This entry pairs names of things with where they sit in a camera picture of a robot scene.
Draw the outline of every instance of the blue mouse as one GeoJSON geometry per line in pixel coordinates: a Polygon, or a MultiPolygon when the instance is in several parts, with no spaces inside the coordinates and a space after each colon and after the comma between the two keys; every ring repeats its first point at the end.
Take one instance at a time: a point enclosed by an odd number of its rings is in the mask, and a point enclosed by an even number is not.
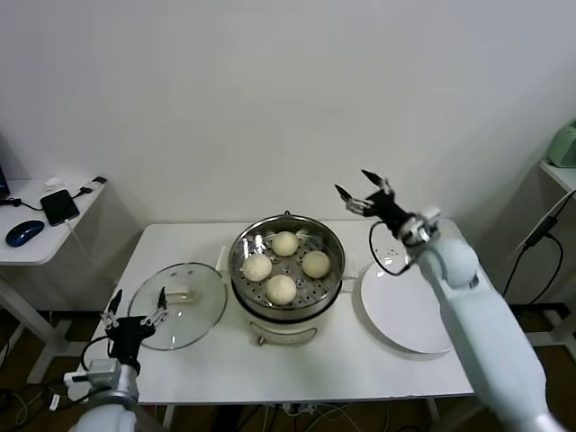
{"type": "Polygon", "coordinates": [[[13,248],[18,248],[28,240],[36,237],[42,230],[44,230],[44,222],[41,220],[27,220],[8,231],[6,243],[13,248]]]}

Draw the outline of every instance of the pot lid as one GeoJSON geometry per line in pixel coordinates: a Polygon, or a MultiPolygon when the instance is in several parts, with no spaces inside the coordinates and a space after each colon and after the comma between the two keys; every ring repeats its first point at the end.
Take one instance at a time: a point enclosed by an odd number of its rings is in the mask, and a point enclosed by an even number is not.
{"type": "Polygon", "coordinates": [[[128,316],[149,315],[165,289],[168,316],[144,347],[168,351],[187,347],[218,323],[226,307],[221,275],[202,263],[171,265],[148,279],[134,294],[128,316]]]}

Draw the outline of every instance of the metal rim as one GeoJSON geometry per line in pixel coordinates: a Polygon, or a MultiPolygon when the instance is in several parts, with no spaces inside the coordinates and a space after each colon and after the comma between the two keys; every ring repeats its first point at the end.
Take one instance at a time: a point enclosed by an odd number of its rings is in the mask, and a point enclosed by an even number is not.
{"type": "Polygon", "coordinates": [[[336,235],[336,233],[334,233],[334,231],[332,229],[330,229],[329,227],[327,227],[325,224],[323,224],[322,222],[318,221],[318,220],[314,220],[312,218],[306,217],[306,216],[301,216],[301,215],[294,215],[294,214],[290,214],[290,213],[283,213],[283,214],[278,214],[275,216],[270,216],[267,217],[265,219],[259,220],[257,222],[254,222],[253,224],[249,225],[248,227],[246,227],[234,240],[234,242],[232,243],[232,248],[230,250],[230,254],[229,254],[229,262],[228,262],[228,266],[229,266],[229,270],[230,270],[230,279],[231,279],[231,288],[234,292],[234,295],[237,297],[238,301],[240,302],[240,304],[244,307],[244,309],[246,309],[248,312],[253,313],[255,316],[259,317],[262,320],[268,320],[270,322],[282,322],[282,323],[296,323],[296,322],[302,322],[307,320],[309,317],[306,318],[302,318],[302,319],[274,319],[274,318],[268,318],[266,316],[264,316],[262,313],[259,313],[258,311],[256,311],[258,308],[262,308],[263,305],[262,303],[255,301],[253,299],[251,299],[250,297],[244,296],[241,294],[241,292],[239,292],[239,289],[237,288],[235,282],[234,282],[234,277],[233,277],[233,273],[234,273],[234,268],[235,268],[235,263],[233,263],[233,254],[231,253],[231,251],[234,249],[234,247],[252,230],[256,230],[259,227],[269,223],[269,222],[274,222],[274,221],[280,221],[280,220],[290,220],[290,221],[302,221],[302,222],[306,222],[306,223],[311,223],[319,228],[321,228],[322,230],[325,230],[327,233],[329,233],[329,235],[331,235],[333,237],[333,239],[337,242],[337,244],[339,245],[340,250],[342,251],[342,258],[343,258],[343,262],[342,262],[342,268],[339,269],[339,274],[338,274],[338,279],[339,282],[337,283],[337,286],[335,288],[333,288],[334,291],[329,291],[329,292],[325,292],[324,294],[322,294],[314,303],[312,304],[307,304],[305,306],[300,307],[298,310],[293,309],[293,308],[289,308],[287,306],[277,306],[277,305],[269,305],[266,306],[269,310],[272,311],[301,311],[302,313],[306,313],[306,311],[309,311],[310,309],[313,309],[315,307],[319,306],[319,303],[322,302],[327,302],[327,306],[325,306],[324,308],[322,308],[320,311],[314,312],[310,315],[310,317],[316,317],[318,316],[320,313],[322,313],[328,306],[331,306],[333,304],[333,299],[336,299],[340,293],[341,290],[341,286],[342,286],[342,278],[344,276],[344,265],[345,265],[345,258],[344,258],[344,247],[342,246],[342,243],[340,242],[338,236],[336,235]]]}
{"type": "Polygon", "coordinates": [[[224,311],[226,310],[226,306],[228,305],[228,287],[226,286],[226,283],[224,282],[224,278],[222,277],[222,274],[216,270],[214,267],[212,267],[211,265],[207,265],[205,263],[198,263],[196,261],[191,261],[189,263],[177,263],[177,264],[172,264],[169,265],[168,267],[164,267],[160,270],[158,270],[157,272],[155,272],[151,277],[149,277],[148,279],[146,279],[139,287],[139,289],[134,293],[134,295],[132,296],[132,298],[130,299],[130,304],[128,305],[128,316],[131,315],[131,309],[132,309],[132,305],[134,303],[134,300],[136,299],[136,296],[138,295],[138,293],[140,292],[140,290],[144,287],[145,284],[147,284],[149,281],[151,281],[158,273],[162,273],[165,270],[168,270],[172,267],[177,267],[177,266],[189,266],[189,265],[195,265],[195,266],[204,266],[204,267],[208,267],[210,268],[214,273],[216,273],[216,275],[218,275],[218,277],[220,278],[220,280],[222,281],[222,285],[224,286],[224,305],[222,307],[222,312],[220,312],[220,315],[216,318],[216,320],[214,321],[214,323],[208,327],[208,329],[206,330],[205,333],[203,333],[201,336],[197,337],[196,339],[192,340],[191,342],[189,342],[186,345],[182,345],[179,346],[178,348],[156,348],[154,346],[148,346],[146,345],[146,339],[144,339],[142,341],[142,345],[146,348],[149,349],[153,349],[155,351],[176,351],[177,349],[181,349],[181,348],[186,348],[189,347],[191,344],[198,342],[200,339],[204,338],[208,333],[210,333],[210,331],[216,327],[216,325],[220,322],[220,320],[222,319],[222,316],[224,315],[224,311]]]}
{"type": "Polygon", "coordinates": [[[324,306],[324,309],[321,309],[318,312],[314,312],[307,317],[295,318],[295,319],[274,319],[274,318],[270,318],[270,317],[267,317],[265,315],[262,315],[261,313],[258,313],[254,309],[250,309],[249,306],[246,304],[245,299],[240,296],[240,294],[238,293],[238,290],[236,290],[236,288],[234,287],[234,283],[232,283],[231,285],[232,285],[232,291],[234,292],[234,296],[236,297],[236,300],[238,300],[238,303],[240,303],[240,306],[242,306],[246,312],[250,313],[251,315],[254,315],[256,318],[258,318],[260,320],[272,322],[274,324],[299,324],[301,322],[306,322],[308,320],[312,320],[313,318],[316,318],[319,315],[321,315],[322,313],[324,313],[325,311],[327,311],[329,309],[329,307],[334,304],[334,302],[336,301],[336,299],[338,298],[338,296],[340,294],[340,291],[342,290],[342,281],[340,281],[340,283],[338,284],[338,287],[337,287],[336,294],[334,295],[333,298],[330,299],[329,302],[326,303],[326,305],[324,306]]]}

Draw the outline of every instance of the black phone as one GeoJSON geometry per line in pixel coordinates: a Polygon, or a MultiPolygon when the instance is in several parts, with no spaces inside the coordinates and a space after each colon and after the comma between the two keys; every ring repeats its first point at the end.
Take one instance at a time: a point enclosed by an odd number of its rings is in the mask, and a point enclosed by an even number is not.
{"type": "Polygon", "coordinates": [[[48,223],[53,227],[80,214],[70,192],[66,189],[44,196],[40,199],[40,204],[46,213],[48,223]]]}

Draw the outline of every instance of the green appliance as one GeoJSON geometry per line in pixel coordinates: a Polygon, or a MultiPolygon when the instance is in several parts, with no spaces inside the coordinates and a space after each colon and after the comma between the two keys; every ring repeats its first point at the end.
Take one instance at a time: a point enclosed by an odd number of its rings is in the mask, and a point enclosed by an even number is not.
{"type": "Polygon", "coordinates": [[[546,159],[560,168],[576,168],[576,120],[558,131],[548,147],[546,159]]]}

